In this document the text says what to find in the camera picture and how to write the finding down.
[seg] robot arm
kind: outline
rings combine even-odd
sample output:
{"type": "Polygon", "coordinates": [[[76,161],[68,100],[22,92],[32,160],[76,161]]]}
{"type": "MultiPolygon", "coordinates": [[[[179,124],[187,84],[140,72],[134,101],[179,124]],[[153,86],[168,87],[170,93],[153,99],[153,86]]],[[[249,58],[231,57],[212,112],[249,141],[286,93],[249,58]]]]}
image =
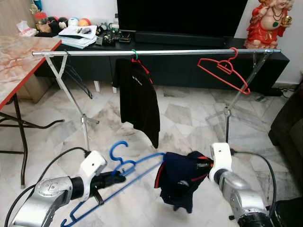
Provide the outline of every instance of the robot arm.
{"type": "Polygon", "coordinates": [[[261,196],[232,172],[229,145],[214,143],[211,149],[214,166],[209,173],[209,179],[219,185],[240,227],[272,227],[261,196]]]}
{"type": "Polygon", "coordinates": [[[99,204],[102,204],[98,189],[125,181],[120,173],[114,176],[111,172],[101,174],[105,166],[106,160],[97,151],[92,151],[82,162],[78,177],[41,180],[36,184],[32,196],[14,217],[10,227],[48,227],[55,211],[77,198],[85,201],[95,196],[99,204]]]}

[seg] white wall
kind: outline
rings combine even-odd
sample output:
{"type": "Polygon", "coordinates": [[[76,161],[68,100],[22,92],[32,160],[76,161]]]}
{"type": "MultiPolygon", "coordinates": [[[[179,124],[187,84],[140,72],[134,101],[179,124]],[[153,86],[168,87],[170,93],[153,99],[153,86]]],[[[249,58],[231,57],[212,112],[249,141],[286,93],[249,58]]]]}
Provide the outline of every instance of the white wall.
{"type": "MultiPolygon", "coordinates": [[[[252,10],[259,5],[258,0],[249,0],[236,38],[246,38],[252,10]]],[[[117,10],[116,0],[42,0],[44,12],[48,16],[87,17],[92,23],[112,22],[117,10]]],[[[278,48],[290,59],[287,67],[277,82],[298,84],[302,80],[300,70],[303,69],[303,0],[296,0],[289,12],[293,24],[287,28],[284,37],[279,38],[278,48]]]]}
{"type": "Polygon", "coordinates": [[[113,22],[117,10],[116,0],[41,0],[43,11],[57,17],[86,17],[92,23],[113,22]]]}
{"type": "MultiPolygon", "coordinates": [[[[247,37],[246,28],[249,26],[251,12],[258,5],[258,0],[248,1],[235,34],[236,38],[247,37]]],[[[296,0],[288,15],[293,18],[293,24],[286,29],[283,37],[278,37],[278,49],[282,49],[290,62],[277,83],[298,84],[302,80],[300,71],[303,69],[303,0],[296,0]]]]}

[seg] red statue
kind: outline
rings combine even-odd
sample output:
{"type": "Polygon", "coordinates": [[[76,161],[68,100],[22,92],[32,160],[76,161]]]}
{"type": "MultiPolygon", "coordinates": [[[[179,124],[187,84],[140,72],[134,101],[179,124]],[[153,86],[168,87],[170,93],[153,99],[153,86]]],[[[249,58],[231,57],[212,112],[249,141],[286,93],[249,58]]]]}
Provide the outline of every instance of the red statue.
{"type": "Polygon", "coordinates": [[[287,15],[294,0],[259,0],[247,28],[248,37],[244,46],[248,49],[276,48],[277,36],[282,37],[291,25],[292,18],[287,15]]]}

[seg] red table edge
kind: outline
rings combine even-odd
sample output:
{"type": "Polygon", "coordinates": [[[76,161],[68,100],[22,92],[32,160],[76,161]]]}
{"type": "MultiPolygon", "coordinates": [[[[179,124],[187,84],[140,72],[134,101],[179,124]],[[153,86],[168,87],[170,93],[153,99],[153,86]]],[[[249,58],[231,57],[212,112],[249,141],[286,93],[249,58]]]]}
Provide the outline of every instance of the red table edge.
{"type": "MultiPolygon", "coordinates": [[[[60,40],[52,49],[54,51],[62,43],[60,40]]],[[[0,109],[5,106],[5,104],[13,97],[13,95],[26,83],[26,81],[34,74],[34,72],[39,68],[39,66],[45,61],[45,58],[42,58],[40,62],[20,81],[20,83],[9,93],[9,95],[0,103],[0,109]]]]}

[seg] soundbar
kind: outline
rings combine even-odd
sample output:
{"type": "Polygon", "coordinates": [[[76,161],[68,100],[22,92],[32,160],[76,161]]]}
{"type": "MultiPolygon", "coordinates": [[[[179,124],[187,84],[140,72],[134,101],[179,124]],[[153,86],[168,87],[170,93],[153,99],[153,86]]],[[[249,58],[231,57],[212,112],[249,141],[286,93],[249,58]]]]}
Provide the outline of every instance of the soundbar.
{"type": "Polygon", "coordinates": [[[211,47],[223,47],[224,45],[223,37],[202,35],[139,31],[135,33],[134,37],[137,43],[178,44],[211,47]]]}

